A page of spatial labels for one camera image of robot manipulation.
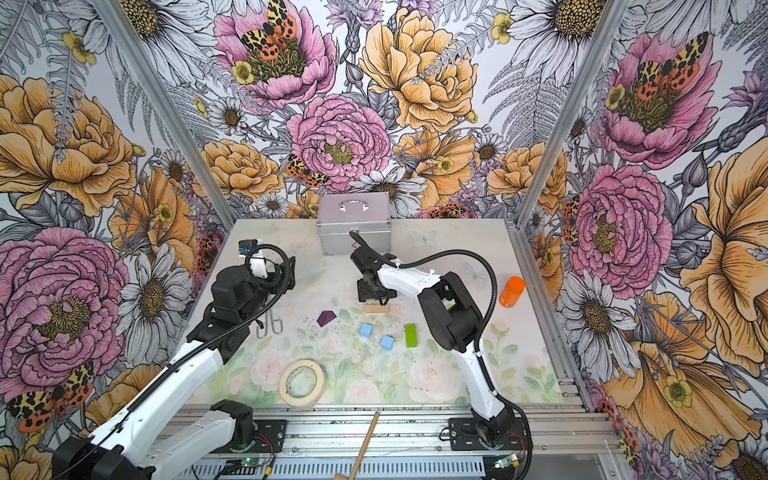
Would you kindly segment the natural wood plank block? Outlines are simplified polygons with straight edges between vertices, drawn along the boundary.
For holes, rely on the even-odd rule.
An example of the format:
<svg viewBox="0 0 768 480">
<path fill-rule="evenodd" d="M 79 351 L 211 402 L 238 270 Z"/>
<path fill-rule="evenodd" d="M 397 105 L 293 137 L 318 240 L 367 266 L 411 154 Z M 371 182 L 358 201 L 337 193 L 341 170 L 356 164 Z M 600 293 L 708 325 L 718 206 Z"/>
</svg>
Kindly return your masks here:
<svg viewBox="0 0 768 480">
<path fill-rule="evenodd" d="M 365 305 L 365 313 L 366 314 L 387 314 L 390 312 L 390 306 L 389 305 L 380 305 L 380 304 L 366 304 Z"/>
</svg>

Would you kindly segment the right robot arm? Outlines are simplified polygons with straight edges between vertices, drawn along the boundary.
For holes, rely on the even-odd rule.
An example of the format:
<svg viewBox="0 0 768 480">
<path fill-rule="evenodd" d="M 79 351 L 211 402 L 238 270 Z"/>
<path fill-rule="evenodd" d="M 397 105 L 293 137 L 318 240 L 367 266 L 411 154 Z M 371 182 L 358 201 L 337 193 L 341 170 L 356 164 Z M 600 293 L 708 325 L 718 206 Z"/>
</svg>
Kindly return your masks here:
<svg viewBox="0 0 768 480">
<path fill-rule="evenodd" d="M 422 271 L 430 261 L 447 256 L 466 256 L 480 263 L 489 275 L 491 300 L 481 312 L 458 274 L 438 275 Z M 432 339 L 451 352 L 470 395 L 471 412 L 479 439 L 488 447 L 502 442 L 516 420 L 515 409 L 497 389 L 482 350 L 482 334 L 495 310 L 498 282 L 490 264 L 479 254 L 450 249 L 424 259 L 403 263 L 392 254 L 380 254 L 359 245 L 350 255 L 362 278 L 359 300 L 376 300 L 385 305 L 402 294 L 418 301 Z"/>
</svg>

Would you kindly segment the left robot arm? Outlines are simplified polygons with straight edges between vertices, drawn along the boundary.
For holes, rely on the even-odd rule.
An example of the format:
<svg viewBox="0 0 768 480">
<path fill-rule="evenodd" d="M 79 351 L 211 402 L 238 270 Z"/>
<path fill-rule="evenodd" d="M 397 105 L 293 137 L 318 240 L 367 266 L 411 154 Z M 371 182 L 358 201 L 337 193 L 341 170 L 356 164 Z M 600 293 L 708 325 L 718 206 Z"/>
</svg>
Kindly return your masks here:
<svg viewBox="0 0 768 480">
<path fill-rule="evenodd" d="M 221 270 L 202 320 L 176 356 L 137 396 L 87 437 L 54 452 L 55 479 L 173 479 L 219 449 L 250 449 L 257 438 L 252 408 L 213 404 L 195 423 L 158 439 L 191 395 L 239 350 L 277 301 L 295 285 L 294 257 L 257 240 L 239 244 L 242 261 Z"/>
</svg>

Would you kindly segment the purple wood block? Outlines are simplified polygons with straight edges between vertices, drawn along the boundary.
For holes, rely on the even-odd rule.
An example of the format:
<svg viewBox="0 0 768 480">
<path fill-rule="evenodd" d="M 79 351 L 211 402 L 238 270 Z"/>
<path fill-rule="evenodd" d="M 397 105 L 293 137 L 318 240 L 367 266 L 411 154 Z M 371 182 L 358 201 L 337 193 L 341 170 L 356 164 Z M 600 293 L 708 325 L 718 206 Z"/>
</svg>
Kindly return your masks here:
<svg viewBox="0 0 768 480">
<path fill-rule="evenodd" d="M 335 320 L 337 318 L 337 315 L 331 311 L 331 310 L 325 310 L 320 313 L 320 315 L 317 318 L 317 324 L 320 327 L 324 327 L 328 325 L 331 321 Z"/>
</svg>

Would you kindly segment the long green block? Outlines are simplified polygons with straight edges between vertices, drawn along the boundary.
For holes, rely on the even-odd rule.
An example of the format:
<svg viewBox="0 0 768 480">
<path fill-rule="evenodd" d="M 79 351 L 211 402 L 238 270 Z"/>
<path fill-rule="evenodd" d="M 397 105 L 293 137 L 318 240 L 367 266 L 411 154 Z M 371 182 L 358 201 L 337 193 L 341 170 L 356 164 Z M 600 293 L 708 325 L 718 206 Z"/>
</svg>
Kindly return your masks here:
<svg viewBox="0 0 768 480">
<path fill-rule="evenodd" d="M 404 335 L 407 348 L 416 348 L 418 346 L 418 331 L 414 324 L 404 326 Z"/>
</svg>

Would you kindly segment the silver first aid case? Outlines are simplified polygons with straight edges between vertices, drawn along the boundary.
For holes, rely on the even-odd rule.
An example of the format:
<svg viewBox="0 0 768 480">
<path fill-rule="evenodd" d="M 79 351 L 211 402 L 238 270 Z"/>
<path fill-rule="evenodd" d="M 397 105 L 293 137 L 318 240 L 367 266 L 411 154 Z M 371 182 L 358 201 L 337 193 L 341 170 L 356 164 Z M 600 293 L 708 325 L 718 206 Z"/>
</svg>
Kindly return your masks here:
<svg viewBox="0 0 768 480">
<path fill-rule="evenodd" d="M 390 204 L 384 192 L 324 195 L 318 203 L 316 224 L 325 255 L 351 254 L 357 244 L 350 231 L 356 231 L 379 253 L 391 249 Z"/>
</svg>

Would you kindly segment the masking tape roll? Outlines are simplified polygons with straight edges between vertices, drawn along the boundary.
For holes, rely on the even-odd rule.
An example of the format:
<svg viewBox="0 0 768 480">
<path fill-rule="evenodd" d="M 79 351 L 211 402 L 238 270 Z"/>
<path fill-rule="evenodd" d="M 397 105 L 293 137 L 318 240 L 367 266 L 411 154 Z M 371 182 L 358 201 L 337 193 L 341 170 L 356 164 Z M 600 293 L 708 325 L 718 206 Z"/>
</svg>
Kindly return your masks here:
<svg viewBox="0 0 768 480">
<path fill-rule="evenodd" d="M 278 394 L 290 407 L 308 409 L 323 396 L 326 376 L 314 360 L 302 359 L 291 364 L 281 375 Z"/>
</svg>

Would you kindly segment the wooden stick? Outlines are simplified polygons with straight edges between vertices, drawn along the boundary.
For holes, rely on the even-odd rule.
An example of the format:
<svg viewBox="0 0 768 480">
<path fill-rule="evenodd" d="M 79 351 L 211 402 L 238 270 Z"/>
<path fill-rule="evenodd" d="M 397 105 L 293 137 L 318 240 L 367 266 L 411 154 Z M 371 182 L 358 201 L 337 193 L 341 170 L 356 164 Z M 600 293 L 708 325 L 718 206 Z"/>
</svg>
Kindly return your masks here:
<svg viewBox="0 0 768 480">
<path fill-rule="evenodd" d="M 366 432 L 366 435 L 364 437 L 363 443 L 359 449 L 359 452 L 357 454 L 357 457 L 355 459 L 355 463 L 353 464 L 353 467 L 351 468 L 349 475 L 345 476 L 341 473 L 336 473 L 333 477 L 334 480 L 355 480 L 356 476 L 359 472 L 359 469 L 362 465 L 363 459 L 365 457 L 365 454 L 367 453 L 370 441 L 373 437 L 373 434 L 375 432 L 376 426 L 378 424 L 378 421 L 380 419 L 380 412 L 376 411 L 373 415 L 373 418 L 369 424 L 368 430 Z"/>
</svg>

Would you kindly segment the orange plastic cup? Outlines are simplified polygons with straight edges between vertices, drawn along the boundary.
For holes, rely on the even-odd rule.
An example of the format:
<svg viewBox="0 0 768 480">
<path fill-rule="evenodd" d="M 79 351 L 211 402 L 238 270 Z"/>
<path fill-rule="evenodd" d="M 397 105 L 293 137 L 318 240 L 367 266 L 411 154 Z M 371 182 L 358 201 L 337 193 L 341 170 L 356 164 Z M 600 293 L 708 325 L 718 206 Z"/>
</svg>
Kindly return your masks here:
<svg viewBox="0 0 768 480">
<path fill-rule="evenodd" d="M 522 297 L 525 289 L 526 282 L 523 278 L 517 276 L 509 278 L 499 295 L 499 304 L 505 308 L 514 307 Z"/>
</svg>

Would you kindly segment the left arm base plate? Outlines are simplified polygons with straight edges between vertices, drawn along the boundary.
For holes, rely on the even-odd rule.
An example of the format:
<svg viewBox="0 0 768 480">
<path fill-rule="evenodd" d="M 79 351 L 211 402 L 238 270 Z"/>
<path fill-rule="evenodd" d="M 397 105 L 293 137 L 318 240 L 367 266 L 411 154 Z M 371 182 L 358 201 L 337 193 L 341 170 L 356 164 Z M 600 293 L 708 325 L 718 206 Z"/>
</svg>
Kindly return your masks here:
<svg viewBox="0 0 768 480">
<path fill-rule="evenodd" d="M 287 422 L 257 419 L 249 425 L 244 420 L 235 424 L 233 438 L 215 450 L 219 454 L 280 453 L 286 437 Z"/>
</svg>

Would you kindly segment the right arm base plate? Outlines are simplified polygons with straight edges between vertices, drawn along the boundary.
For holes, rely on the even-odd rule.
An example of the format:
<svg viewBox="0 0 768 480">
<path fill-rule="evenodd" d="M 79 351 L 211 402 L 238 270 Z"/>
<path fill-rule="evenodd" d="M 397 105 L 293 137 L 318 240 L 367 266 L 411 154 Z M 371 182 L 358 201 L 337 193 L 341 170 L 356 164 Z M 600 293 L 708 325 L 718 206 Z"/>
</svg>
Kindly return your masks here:
<svg viewBox="0 0 768 480">
<path fill-rule="evenodd" d="M 503 432 L 481 426 L 476 418 L 448 420 L 447 438 L 452 451 L 530 450 L 529 435 L 518 420 Z"/>
</svg>

